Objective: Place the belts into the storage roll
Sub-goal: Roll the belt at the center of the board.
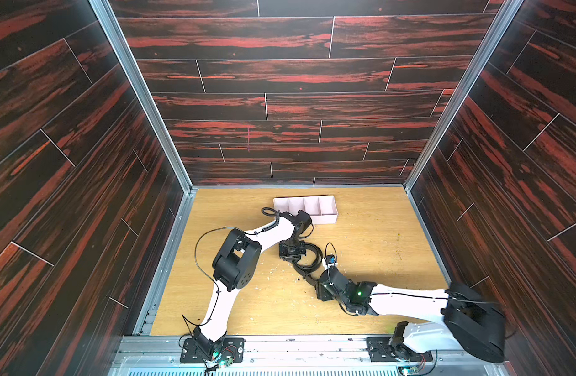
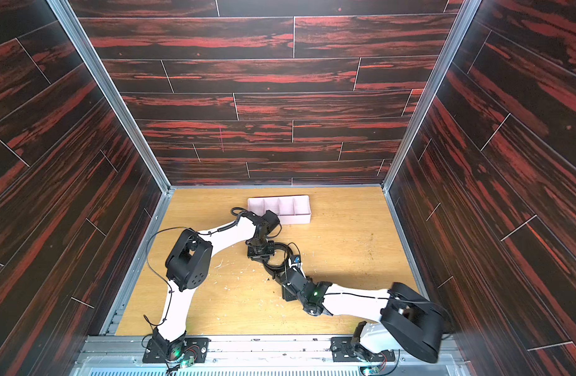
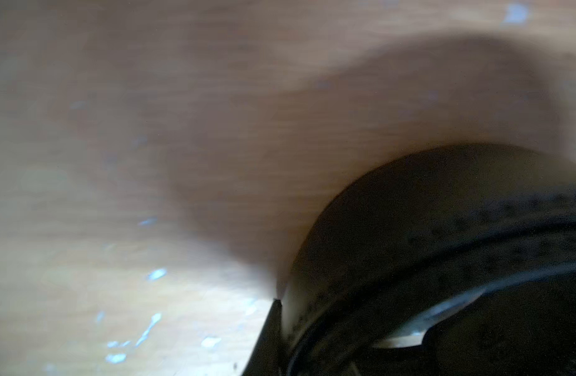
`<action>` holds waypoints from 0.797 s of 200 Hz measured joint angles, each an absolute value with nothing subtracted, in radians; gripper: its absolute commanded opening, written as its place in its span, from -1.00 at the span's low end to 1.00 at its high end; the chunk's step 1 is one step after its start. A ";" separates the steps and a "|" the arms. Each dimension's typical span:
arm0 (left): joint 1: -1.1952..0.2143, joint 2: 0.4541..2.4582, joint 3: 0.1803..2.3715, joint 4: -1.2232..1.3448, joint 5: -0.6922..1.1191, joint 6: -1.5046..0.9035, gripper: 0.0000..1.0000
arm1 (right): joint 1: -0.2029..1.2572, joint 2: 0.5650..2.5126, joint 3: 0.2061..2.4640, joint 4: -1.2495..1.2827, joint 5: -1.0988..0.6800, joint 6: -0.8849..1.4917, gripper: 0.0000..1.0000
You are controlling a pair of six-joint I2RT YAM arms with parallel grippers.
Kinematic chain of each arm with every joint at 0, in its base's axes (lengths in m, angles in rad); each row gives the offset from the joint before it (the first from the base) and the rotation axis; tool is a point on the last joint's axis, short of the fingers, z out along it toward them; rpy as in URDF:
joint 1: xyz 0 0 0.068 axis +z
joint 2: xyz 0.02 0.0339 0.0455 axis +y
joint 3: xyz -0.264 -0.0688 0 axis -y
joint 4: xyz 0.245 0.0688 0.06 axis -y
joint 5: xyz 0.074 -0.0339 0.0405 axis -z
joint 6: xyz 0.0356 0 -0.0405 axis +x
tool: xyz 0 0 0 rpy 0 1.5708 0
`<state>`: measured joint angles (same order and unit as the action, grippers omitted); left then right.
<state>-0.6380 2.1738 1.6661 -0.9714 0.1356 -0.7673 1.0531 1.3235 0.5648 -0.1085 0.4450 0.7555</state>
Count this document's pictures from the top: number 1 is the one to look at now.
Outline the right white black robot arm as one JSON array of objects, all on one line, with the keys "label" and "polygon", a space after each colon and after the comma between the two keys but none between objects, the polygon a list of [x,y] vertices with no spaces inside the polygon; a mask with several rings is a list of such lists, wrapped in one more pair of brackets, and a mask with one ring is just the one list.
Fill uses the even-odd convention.
[{"label": "right white black robot arm", "polygon": [[496,302],[485,301],[459,282],[446,289],[412,290],[375,282],[355,283],[334,265],[318,279],[308,277],[322,301],[335,300],[355,316],[403,316],[424,321],[398,323],[391,337],[397,358],[417,360],[437,350],[464,350],[479,360],[501,363],[505,355],[506,315]]}]

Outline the pink divided storage box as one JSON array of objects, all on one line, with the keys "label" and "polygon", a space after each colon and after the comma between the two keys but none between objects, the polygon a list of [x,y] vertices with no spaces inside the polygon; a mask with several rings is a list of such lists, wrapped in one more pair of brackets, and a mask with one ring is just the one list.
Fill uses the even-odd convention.
[{"label": "pink divided storage box", "polygon": [[276,197],[273,205],[275,210],[289,212],[294,216],[304,211],[311,216],[314,225],[334,224],[338,217],[336,198],[333,195]]}]

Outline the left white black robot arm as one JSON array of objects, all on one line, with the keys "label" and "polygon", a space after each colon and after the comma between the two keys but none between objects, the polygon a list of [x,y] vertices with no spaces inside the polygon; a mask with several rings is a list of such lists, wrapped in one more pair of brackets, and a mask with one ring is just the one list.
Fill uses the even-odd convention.
[{"label": "left white black robot arm", "polygon": [[193,335],[209,357],[222,343],[232,307],[240,290],[254,277],[261,254],[282,241],[298,242],[300,235],[311,226],[307,214],[292,216],[284,212],[264,227],[247,231],[231,229],[213,261],[214,290],[205,320],[195,328]]}]

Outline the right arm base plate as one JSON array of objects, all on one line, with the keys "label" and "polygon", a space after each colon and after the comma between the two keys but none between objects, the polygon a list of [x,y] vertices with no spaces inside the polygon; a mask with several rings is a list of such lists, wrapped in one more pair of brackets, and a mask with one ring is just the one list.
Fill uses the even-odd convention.
[{"label": "right arm base plate", "polygon": [[366,349],[372,362],[413,362],[433,360],[431,352],[417,353],[391,337],[367,337]]}]

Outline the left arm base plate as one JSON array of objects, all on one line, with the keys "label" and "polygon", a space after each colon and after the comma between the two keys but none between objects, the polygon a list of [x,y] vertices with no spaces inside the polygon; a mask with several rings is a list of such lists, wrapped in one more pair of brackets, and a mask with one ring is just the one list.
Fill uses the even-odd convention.
[{"label": "left arm base plate", "polygon": [[181,363],[219,363],[229,366],[242,363],[245,351],[245,339],[224,337],[211,342],[206,339],[186,338],[182,345]]}]

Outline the black leather belt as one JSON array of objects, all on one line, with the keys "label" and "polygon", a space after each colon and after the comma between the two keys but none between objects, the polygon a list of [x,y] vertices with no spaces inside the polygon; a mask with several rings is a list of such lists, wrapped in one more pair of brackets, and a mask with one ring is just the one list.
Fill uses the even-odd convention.
[{"label": "black leather belt", "polygon": [[294,260],[292,261],[292,265],[295,271],[297,271],[306,282],[310,285],[315,285],[317,279],[313,277],[313,273],[322,265],[322,250],[319,246],[308,242],[303,242],[303,250],[304,256],[311,253],[314,258],[311,258],[310,261],[306,263],[302,263],[300,260]]}]

